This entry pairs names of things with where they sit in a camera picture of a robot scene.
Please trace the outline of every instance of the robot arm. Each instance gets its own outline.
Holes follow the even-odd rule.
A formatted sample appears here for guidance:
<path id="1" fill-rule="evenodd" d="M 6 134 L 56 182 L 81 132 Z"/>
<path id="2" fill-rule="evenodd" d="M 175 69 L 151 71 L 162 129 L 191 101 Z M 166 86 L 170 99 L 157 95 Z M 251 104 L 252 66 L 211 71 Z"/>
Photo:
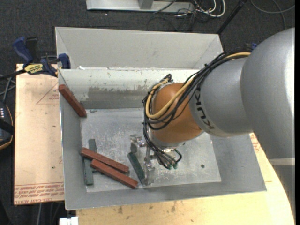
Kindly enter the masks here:
<path id="1" fill-rule="evenodd" d="M 204 131 L 254 132 L 271 163 L 294 166 L 294 34 L 280 32 L 251 53 L 223 53 L 184 83 L 168 75 L 156 84 L 143 101 L 144 137 L 160 164 L 177 164 L 172 152 Z"/>

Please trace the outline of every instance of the wire bundle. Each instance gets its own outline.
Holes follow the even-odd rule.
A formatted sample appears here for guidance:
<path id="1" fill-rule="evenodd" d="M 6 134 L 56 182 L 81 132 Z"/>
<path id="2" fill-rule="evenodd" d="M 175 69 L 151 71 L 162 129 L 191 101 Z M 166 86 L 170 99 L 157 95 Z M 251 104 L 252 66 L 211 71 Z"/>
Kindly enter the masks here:
<path id="1" fill-rule="evenodd" d="M 165 76 L 159 83 L 155 84 L 151 88 L 150 92 L 148 92 L 148 95 L 142 101 L 144 106 L 143 135 L 147 145 L 150 147 L 152 151 L 154 151 L 160 164 L 170 169 L 172 165 L 176 165 L 180 161 L 181 154 L 179 154 L 180 158 L 175 160 L 173 157 L 167 154 L 163 149 L 156 146 L 149 137 L 150 130 L 161 130 L 166 126 L 168 126 L 168 124 L 170 124 L 172 121 L 177 119 L 185 110 L 189 101 L 193 97 L 196 88 L 202 85 L 204 79 L 207 77 L 209 73 L 212 72 L 212 70 L 214 70 L 216 67 L 220 66 L 221 64 L 229 60 L 247 57 L 250 55 L 250 53 L 251 50 L 242 49 L 242 50 L 224 52 L 220 54 L 212 62 L 206 64 L 203 69 L 192 74 L 183 83 L 181 89 L 174 95 L 174 97 L 171 98 L 171 100 L 168 103 L 166 103 L 166 105 L 163 108 L 161 108 L 160 111 L 158 111 L 156 114 L 151 113 L 152 98 L 162 85 L 172 82 L 171 74 Z M 178 108 L 183 104 L 185 99 L 188 97 L 189 100 L 185 104 L 180 114 L 176 115 Z"/>
<path id="2" fill-rule="evenodd" d="M 167 8 L 169 8 L 172 4 L 177 2 L 178 0 L 173 0 L 169 3 L 166 7 L 156 11 L 153 15 L 156 15 Z M 213 5 L 208 5 L 208 0 L 190 0 L 190 6 L 188 9 L 182 8 L 179 9 L 176 13 L 170 13 L 170 15 L 175 16 L 178 19 L 182 19 L 183 21 L 180 25 L 175 26 L 173 22 L 167 19 L 165 16 L 163 17 L 153 17 L 147 23 L 147 29 L 149 29 L 149 24 L 153 20 L 162 20 L 171 25 L 172 30 L 179 31 L 182 30 L 182 27 L 185 23 L 189 22 L 188 30 L 192 30 L 195 22 L 206 23 L 210 18 L 217 18 L 221 17 L 225 13 L 226 5 L 225 0 L 221 0 L 221 5 L 219 5 L 218 0 L 211 0 L 213 1 Z"/>

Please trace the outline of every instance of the black cable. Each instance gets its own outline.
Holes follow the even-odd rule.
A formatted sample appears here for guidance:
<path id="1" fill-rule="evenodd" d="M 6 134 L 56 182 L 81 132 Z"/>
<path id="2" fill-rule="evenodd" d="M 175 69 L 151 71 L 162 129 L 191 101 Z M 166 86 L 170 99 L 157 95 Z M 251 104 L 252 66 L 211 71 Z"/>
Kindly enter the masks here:
<path id="1" fill-rule="evenodd" d="M 165 6 L 165 7 L 163 7 L 162 9 L 160 9 L 160 10 L 158 10 L 158 11 L 156 11 L 156 12 L 154 12 L 154 14 L 156 14 L 156 13 L 160 13 L 160 12 L 162 12 L 162 11 L 164 11 L 164 10 L 166 10 L 167 8 L 169 8 L 171 5 L 173 5 L 175 2 L 177 2 L 178 0 L 173 0 L 171 3 L 169 3 L 167 6 Z"/>
<path id="2" fill-rule="evenodd" d="M 276 5 L 276 7 L 277 7 L 278 10 L 279 10 L 278 12 L 271 12 L 271 11 L 266 11 L 266 10 L 263 10 L 263 9 L 259 8 L 258 6 L 256 6 L 256 5 L 254 4 L 253 0 L 250 0 L 250 1 L 251 1 L 251 4 L 252 4 L 257 10 L 259 10 L 259 11 L 261 11 L 261 12 L 268 13 L 268 14 L 281 14 L 282 20 L 283 20 L 283 24 L 284 24 L 284 30 L 286 30 L 285 16 L 283 15 L 283 13 L 284 13 L 284 12 L 287 12 L 287 11 L 289 11 L 289 10 L 291 10 L 291 9 L 293 9 L 293 8 L 295 7 L 295 4 L 294 4 L 293 6 L 287 8 L 287 9 L 285 9 L 285 10 L 281 10 L 281 7 L 278 5 L 278 3 L 277 3 L 275 0 L 271 0 L 271 1 Z"/>
<path id="3" fill-rule="evenodd" d="M 292 5 L 291 7 L 287 8 L 287 9 L 284 9 L 284 10 L 281 10 L 281 8 L 279 7 L 279 5 L 276 3 L 275 0 L 272 0 L 272 2 L 279 8 L 280 11 L 278 12 L 273 12 L 273 11 L 266 11 L 266 10 L 263 10 L 261 8 L 259 8 L 256 4 L 254 4 L 253 0 L 250 0 L 251 1 L 251 4 L 259 11 L 261 12 L 264 12 L 264 13 L 269 13 L 269 14 L 279 14 L 279 13 L 285 13 L 291 9 L 293 9 L 295 7 L 295 4 Z"/>

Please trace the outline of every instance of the cable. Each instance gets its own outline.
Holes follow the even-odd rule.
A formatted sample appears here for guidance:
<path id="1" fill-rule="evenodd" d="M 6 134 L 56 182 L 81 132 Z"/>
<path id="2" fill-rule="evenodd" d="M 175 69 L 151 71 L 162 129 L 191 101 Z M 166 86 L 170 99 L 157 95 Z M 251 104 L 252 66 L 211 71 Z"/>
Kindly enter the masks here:
<path id="1" fill-rule="evenodd" d="M 250 1 L 251 1 L 251 4 L 252 4 L 256 9 L 258 9 L 258 10 L 261 11 L 261 12 L 268 13 L 268 14 L 279 14 L 279 13 L 280 13 L 281 16 L 282 16 L 282 20 L 283 20 L 284 30 L 286 29 L 285 16 L 283 15 L 283 13 L 286 12 L 286 11 L 289 11 L 289 10 L 293 9 L 293 8 L 295 7 L 295 5 L 291 6 L 291 7 L 288 8 L 288 9 L 281 10 L 280 6 L 276 3 L 276 1 L 275 1 L 275 0 L 271 0 L 271 1 L 276 5 L 276 7 L 278 8 L 279 11 L 278 11 L 278 12 L 270 12 L 270 11 L 262 10 L 261 8 L 257 7 L 257 6 L 253 3 L 253 0 L 250 0 Z"/>
<path id="2" fill-rule="evenodd" d="M 12 78 L 10 77 L 9 80 L 8 80 L 8 82 L 6 83 L 6 88 L 5 88 L 4 95 L 3 95 L 3 102 L 5 102 L 5 100 L 6 100 L 6 96 L 8 94 L 8 88 L 9 88 L 11 79 Z"/>
<path id="3" fill-rule="evenodd" d="M 275 5 L 280 9 L 280 11 L 278 11 L 278 12 L 272 12 L 272 11 L 266 11 L 266 10 L 263 10 L 263 9 L 259 8 L 257 5 L 255 5 L 254 2 L 253 2 L 253 0 L 250 0 L 250 1 L 251 1 L 251 4 L 252 4 L 256 9 L 258 9 L 258 10 L 261 11 L 261 12 L 269 13 L 269 14 L 285 13 L 285 12 L 287 12 L 287 11 L 289 11 L 289 10 L 291 10 L 291 9 L 293 9 L 293 8 L 295 7 L 295 4 L 294 4 L 294 5 L 292 5 L 291 7 L 287 8 L 287 9 L 285 9 L 285 10 L 281 10 L 280 7 L 279 7 L 279 5 L 275 2 L 275 0 L 272 0 L 272 1 L 275 3 Z"/>
<path id="4" fill-rule="evenodd" d="M 40 217 L 41 217 L 41 211 L 42 211 L 42 203 L 39 204 L 38 216 L 37 216 L 37 225 L 39 225 L 39 221 L 40 221 Z"/>
<path id="5" fill-rule="evenodd" d="M 14 88 L 15 88 L 15 85 L 12 86 L 12 87 L 10 87 L 7 91 L 11 91 L 11 90 L 14 89 Z"/>
<path id="6" fill-rule="evenodd" d="M 215 11 L 216 7 L 217 7 L 217 4 L 216 4 L 216 0 L 213 0 L 214 1 L 214 8 L 213 9 L 208 9 L 208 10 L 204 10 L 197 2 L 196 0 L 193 0 L 193 2 L 195 3 L 195 6 L 198 8 L 196 9 L 197 12 L 201 12 L 201 13 L 204 13 L 204 14 L 207 14 L 208 16 L 210 17 L 221 17 L 224 15 L 225 11 L 226 11 L 226 3 L 225 3 L 225 0 L 221 0 L 222 1 L 222 4 L 223 4 L 223 12 L 219 15 L 214 15 L 214 14 L 211 14 L 213 11 Z"/>
<path id="7" fill-rule="evenodd" d="M 58 212 L 58 209 L 60 208 L 60 205 L 61 205 L 61 203 L 59 203 L 59 204 L 57 205 L 57 208 L 56 208 L 56 210 L 55 210 L 55 212 L 54 212 L 54 215 L 53 215 L 51 224 L 53 224 L 54 220 L 56 219 L 56 214 L 57 214 L 57 212 Z"/>
<path id="8" fill-rule="evenodd" d="M 160 12 L 166 10 L 168 7 L 170 7 L 173 3 L 177 2 L 177 1 L 178 1 L 178 0 L 172 1 L 172 2 L 169 3 L 167 6 L 163 7 L 162 9 L 160 9 L 160 10 L 158 10 L 158 11 L 156 11 L 156 12 L 154 12 L 154 14 L 155 14 L 155 13 L 160 13 Z"/>

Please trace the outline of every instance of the cardboard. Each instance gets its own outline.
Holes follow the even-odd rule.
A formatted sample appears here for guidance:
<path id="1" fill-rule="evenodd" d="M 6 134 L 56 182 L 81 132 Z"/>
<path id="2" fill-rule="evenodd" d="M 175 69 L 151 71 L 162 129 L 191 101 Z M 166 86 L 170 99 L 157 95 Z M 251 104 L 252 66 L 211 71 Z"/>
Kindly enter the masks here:
<path id="1" fill-rule="evenodd" d="M 64 200 L 58 78 L 18 75 L 15 111 L 14 205 Z"/>

